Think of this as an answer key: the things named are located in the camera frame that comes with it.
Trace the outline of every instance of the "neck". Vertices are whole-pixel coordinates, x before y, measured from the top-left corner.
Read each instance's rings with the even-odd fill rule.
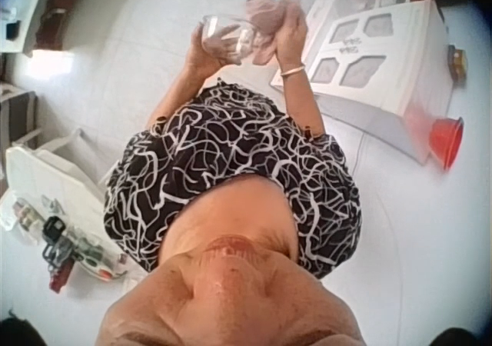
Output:
[[[168,229],[159,262],[225,235],[245,237],[297,262],[298,233],[284,192],[266,178],[250,175],[193,200]]]

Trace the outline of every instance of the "elderly woman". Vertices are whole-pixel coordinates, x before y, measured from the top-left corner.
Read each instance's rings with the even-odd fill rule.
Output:
[[[128,143],[105,228],[151,272],[108,310],[99,344],[359,345],[350,308],[319,282],[357,246],[358,190],[323,120],[296,4],[277,33],[288,115],[201,45]]]

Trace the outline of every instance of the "lips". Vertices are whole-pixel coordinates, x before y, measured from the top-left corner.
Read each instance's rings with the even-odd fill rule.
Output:
[[[205,251],[221,251],[223,255],[255,254],[253,243],[242,236],[222,236],[210,242]]]

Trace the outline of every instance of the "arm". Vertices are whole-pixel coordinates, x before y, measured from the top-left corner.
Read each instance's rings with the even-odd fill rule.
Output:
[[[283,27],[277,33],[277,60],[282,72],[302,66],[301,56],[308,27],[304,13],[297,4],[287,7]],[[284,77],[287,113],[298,126],[311,130],[313,136],[324,134],[323,118],[305,71]]]
[[[203,78],[194,75],[191,68],[185,66],[169,88],[168,93],[152,112],[147,128],[150,128],[160,117],[170,118],[182,105],[192,100],[200,91],[204,81]]]
[[[236,28],[236,26],[223,28],[210,38],[217,45],[218,54],[221,53],[220,50],[227,48],[223,45],[223,42],[227,42],[227,40],[222,41],[222,36]],[[202,32],[203,24],[200,23],[191,35],[191,47],[183,69],[169,88],[168,93],[152,112],[147,122],[147,128],[150,128],[160,117],[170,118],[181,106],[198,94],[207,78],[217,73],[222,67],[228,64],[237,64],[209,55],[201,45]]]

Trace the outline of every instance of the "hand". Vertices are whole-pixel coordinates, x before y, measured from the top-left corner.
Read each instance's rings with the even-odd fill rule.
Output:
[[[221,56],[225,56],[228,48],[234,44],[230,39],[222,39],[222,37],[235,29],[237,29],[237,27],[234,26],[223,28],[207,39],[208,47],[211,48],[214,53],[214,56],[212,56],[203,49],[201,44],[203,23],[199,23],[191,35],[191,47],[186,55],[186,69],[191,71],[191,73],[196,75],[199,79],[205,80],[217,73],[222,67],[229,64],[237,64],[233,61],[220,59]]]
[[[284,25],[275,35],[277,60],[281,71],[286,72],[302,65],[302,51],[308,34],[308,25],[301,7],[287,5]]]

